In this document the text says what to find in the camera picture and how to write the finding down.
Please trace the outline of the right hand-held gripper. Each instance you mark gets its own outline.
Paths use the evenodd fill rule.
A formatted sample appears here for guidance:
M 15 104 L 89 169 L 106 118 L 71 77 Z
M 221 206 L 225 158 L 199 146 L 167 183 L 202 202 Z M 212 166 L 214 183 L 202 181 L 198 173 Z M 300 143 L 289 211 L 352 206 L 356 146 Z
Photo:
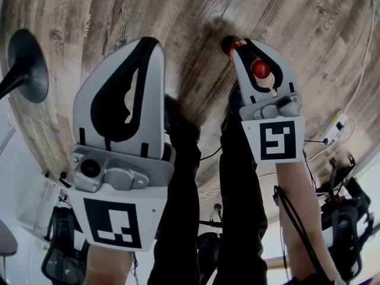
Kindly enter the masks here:
M 257 163 L 294 163 L 303 160 L 305 118 L 291 63 L 272 46 L 245 38 L 232 44 L 233 61 L 243 98 L 242 127 Z M 260 86 L 273 75 L 271 88 Z M 279 99 L 270 98 L 275 91 Z

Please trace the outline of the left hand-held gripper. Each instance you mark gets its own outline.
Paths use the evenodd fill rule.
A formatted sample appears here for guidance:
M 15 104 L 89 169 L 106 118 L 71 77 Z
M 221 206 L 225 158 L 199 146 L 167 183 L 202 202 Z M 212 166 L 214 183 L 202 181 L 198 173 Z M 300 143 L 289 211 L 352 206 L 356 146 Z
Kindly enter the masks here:
M 150 250 L 174 172 L 168 161 L 75 145 L 69 200 L 91 245 Z

